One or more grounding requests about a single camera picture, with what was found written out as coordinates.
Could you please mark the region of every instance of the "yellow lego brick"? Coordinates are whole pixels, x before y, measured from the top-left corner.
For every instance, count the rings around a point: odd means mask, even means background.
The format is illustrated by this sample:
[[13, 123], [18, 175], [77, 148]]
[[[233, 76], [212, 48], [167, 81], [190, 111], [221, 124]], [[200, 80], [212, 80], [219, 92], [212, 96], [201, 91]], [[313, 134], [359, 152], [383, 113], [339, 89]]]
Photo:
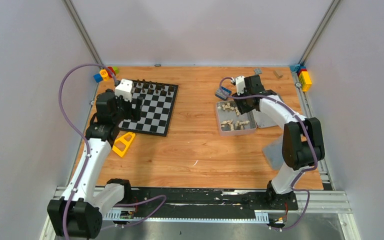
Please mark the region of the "yellow lego brick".
[[99, 74], [100, 74], [100, 76], [102, 77], [102, 79], [103, 79], [104, 81], [108, 81], [108, 80], [110, 80], [110, 76], [108, 76], [108, 72], [107, 72], [107, 70], [102, 69], [101, 71], [99, 71]]
[[302, 85], [302, 91], [307, 92], [312, 85], [309, 73], [307, 71], [302, 71], [298, 79]]

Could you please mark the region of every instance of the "yellow plastic part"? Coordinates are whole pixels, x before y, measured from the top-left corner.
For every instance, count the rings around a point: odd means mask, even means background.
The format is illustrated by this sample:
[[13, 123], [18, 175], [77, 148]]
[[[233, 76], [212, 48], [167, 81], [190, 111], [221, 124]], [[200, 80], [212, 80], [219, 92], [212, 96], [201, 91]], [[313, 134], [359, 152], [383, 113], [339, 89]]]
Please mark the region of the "yellow plastic part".
[[[131, 136], [130, 140], [126, 140], [126, 137], [128, 136]], [[136, 133], [133, 133], [131, 131], [129, 131], [128, 133], [124, 134], [123, 136], [117, 138], [115, 141], [114, 141], [114, 145], [112, 145], [112, 150], [120, 156], [120, 158], [124, 157], [127, 150], [129, 149], [130, 145], [132, 144], [133, 142], [133, 139], [135, 139], [136, 137]], [[122, 143], [125, 145], [125, 148], [124, 150], [120, 150], [118, 147], [116, 147], [116, 143]]]
[[298, 76], [298, 79], [302, 85], [302, 91], [307, 92], [312, 85], [309, 73], [307, 71], [301, 71], [301, 74]]
[[99, 75], [102, 77], [102, 79], [103, 79], [104, 81], [108, 81], [108, 80], [110, 80], [110, 76], [108, 75], [108, 72], [107, 72], [107, 70], [105, 70], [105, 69], [100, 70], [100, 71], [99, 71]]

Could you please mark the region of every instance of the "blue lego brick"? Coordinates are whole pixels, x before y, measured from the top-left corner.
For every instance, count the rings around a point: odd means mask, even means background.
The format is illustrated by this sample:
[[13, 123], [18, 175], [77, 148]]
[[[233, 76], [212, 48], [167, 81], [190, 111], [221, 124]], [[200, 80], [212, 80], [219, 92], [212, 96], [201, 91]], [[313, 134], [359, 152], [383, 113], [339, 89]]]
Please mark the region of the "blue lego brick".
[[289, 66], [289, 69], [291, 72], [295, 73], [296, 71], [298, 71], [300, 69], [300, 67], [301, 67], [301, 65], [295, 64], [295, 65]]
[[[223, 90], [223, 92], [227, 95], [230, 96], [230, 94], [232, 94], [232, 91], [230, 91], [229, 89], [225, 88], [225, 87], [221, 87], [221, 89]], [[228, 97], [226, 97], [222, 91], [220, 91], [220, 88], [217, 88], [217, 90], [215, 91], [215, 96], [221, 100], [227, 100]]]
[[93, 78], [95, 79], [95, 81], [97, 83], [101, 82], [103, 79], [102, 79], [102, 76], [98, 73], [98, 74], [95, 74], [93, 75]]

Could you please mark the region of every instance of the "chessboard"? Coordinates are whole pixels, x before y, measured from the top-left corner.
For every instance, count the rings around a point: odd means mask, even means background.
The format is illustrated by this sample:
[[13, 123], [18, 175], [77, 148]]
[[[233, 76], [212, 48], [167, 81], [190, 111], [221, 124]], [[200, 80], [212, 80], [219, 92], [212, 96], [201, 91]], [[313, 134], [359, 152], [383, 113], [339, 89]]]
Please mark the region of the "chessboard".
[[138, 98], [142, 99], [141, 118], [122, 121], [120, 130], [166, 137], [178, 89], [175, 84], [134, 80], [132, 107], [136, 107]]

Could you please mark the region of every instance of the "white wall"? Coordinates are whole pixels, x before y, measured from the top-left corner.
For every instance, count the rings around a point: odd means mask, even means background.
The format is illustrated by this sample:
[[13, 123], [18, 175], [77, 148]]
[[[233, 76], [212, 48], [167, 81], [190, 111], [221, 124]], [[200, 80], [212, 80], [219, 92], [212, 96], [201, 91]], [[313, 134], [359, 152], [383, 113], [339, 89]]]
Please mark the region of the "white wall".
[[335, 184], [363, 240], [384, 239], [384, 0], [344, 0], [307, 61]]
[[[0, 0], [0, 239], [38, 239], [57, 185], [64, 185], [80, 137], [65, 123], [58, 89], [72, 67], [91, 62], [62, 1]], [[84, 128], [96, 68], [63, 93]]]
[[106, 64], [296, 64], [331, 0], [73, 0]]

